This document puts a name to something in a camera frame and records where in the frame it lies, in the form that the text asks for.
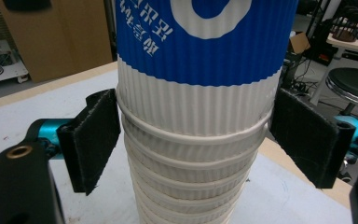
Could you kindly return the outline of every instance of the white table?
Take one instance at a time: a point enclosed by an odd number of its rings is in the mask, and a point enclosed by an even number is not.
[[[117,64],[111,63],[0,99],[0,151],[19,143],[36,119],[72,118],[88,95],[116,85]],[[274,142],[266,139],[260,152],[231,223],[351,223],[348,185],[338,180],[320,191]],[[64,161],[50,166],[66,223],[139,223],[123,134],[88,197],[73,193]]]
[[[327,67],[327,70],[324,73],[324,76],[322,77],[321,81],[318,83],[318,87],[316,88],[316,91],[313,93],[312,97],[310,98],[310,102],[314,105],[317,105],[319,102],[319,98],[322,93],[322,88],[324,87],[325,80],[327,79],[328,73],[337,67],[337,64],[339,60],[342,58],[342,54],[346,49],[353,50],[358,52],[358,40],[354,42],[344,42],[340,40],[336,40],[333,38],[333,35],[329,35],[326,40],[327,43],[333,45],[334,47],[338,48],[338,51],[333,56],[333,60],[330,62],[330,64]]]

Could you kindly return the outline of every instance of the paper cup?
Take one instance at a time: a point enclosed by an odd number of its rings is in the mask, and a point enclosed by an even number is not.
[[[136,139],[139,145],[145,147],[148,151],[178,161],[193,162],[222,161],[252,150],[256,144],[264,139],[268,129],[268,125],[262,120],[252,129],[247,129],[247,132],[240,139],[224,143],[222,136],[220,136],[218,141],[215,141],[216,144],[213,144],[215,138],[211,136],[205,138],[203,143],[197,144],[190,141],[186,143],[186,138],[190,139],[191,137],[188,135],[182,136],[183,141],[181,141],[182,139],[164,138],[165,135],[162,134],[157,137],[151,134],[153,132],[151,130],[138,128],[125,116],[121,117],[121,121],[128,136],[131,136],[131,139]]]
[[[116,9],[120,107],[196,136],[269,115],[296,0],[122,0]]]
[[[141,146],[136,139],[124,136],[125,146],[129,154],[147,169],[172,180],[204,183],[224,179],[239,171],[250,169],[257,154],[259,141],[253,148],[225,160],[212,162],[187,162],[173,160],[148,150]]]
[[[133,158],[131,154],[129,154],[128,160],[131,171],[137,172],[152,188],[173,198],[185,200],[208,199],[224,194],[246,179],[250,171],[245,168],[234,175],[213,182],[186,183],[154,173]]]
[[[170,222],[169,220],[164,219],[164,218],[160,217],[159,215],[153,213],[144,204],[144,202],[142,202],[142,200],[138,200],[138,202],[140,204],[140,208],[141,208],[142,213],[145,215],[145,219],[147,220],[146,221],[147,223],[148,223],[148,221],[150,221],[150,223],[153,223],[153,224],[180,224],[180,223],[177,223],[177,222],[176,223]],[[202,223],[202,224],[228,224],[232,212],[233,212],[233,209],[228,210],[227,212],[225,212],[225,214],[223,214],[222,216],[218,217],[217,219],[209,221],[209,222],[205,222],[205,223]]]
[[[222,206],[225,203],[228,203],[237,194],[241,193],[245,183],[245,179],[243,179],[240,184],[238,184],[233,189],[213,198],[203,200],[182,200],[170,197],[156,189],[153,189],[151,186],[145,183],[136,172],[131,173],[131,178],[132,183],[137,185],[140,190],[150,198],[150,200],[162,207],[185,214],[204,213]]]
[[[232,211],[234,206],[240,197],[241,193],[237,193],[237,195],[232,198],[229,202],[207,212],[203,213],[195,213],[195,214],[184,214],[172,211],[170,209],[164,208],[157,203],[153,202],[151,199],[145,195],[141,189],[136,185],[134,185],[134,190],[136,196],[142,200],[142,202],[146,205],[146,207],[153,212],[154,214],[162,217],[173,223],[186,223],[186,224],[197,224],[197,223],[205,223],[211,222],[227,212]]]

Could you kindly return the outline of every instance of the cardboard box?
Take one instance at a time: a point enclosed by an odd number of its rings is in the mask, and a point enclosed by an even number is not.
[[[66,77],[112,62],[103,1],[51,0],[52,8],[0,9],[34,82]]]
[[[296,32],[296,35],[290,37],[289,51],[300,54],[310,48],[310,42],[304,32]]]

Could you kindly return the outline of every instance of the white logo on cup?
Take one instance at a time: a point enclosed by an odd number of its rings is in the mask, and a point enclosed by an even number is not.
[[[235,29],[251,7],[252,0],[230,0],[216,17],[203,19],[192,0],[171,0],[173,17],[190,35],[201,39],[219,38]]]

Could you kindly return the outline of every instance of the black foam pad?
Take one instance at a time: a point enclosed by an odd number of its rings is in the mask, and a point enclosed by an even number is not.
[[[115,90],[87,99],[87,107],[57,131],[74,192],[96,187],[120,135]]]
[[[308,97],[279,89],[270,131],[316,188],[333,187],[353,126],[317,111]]]

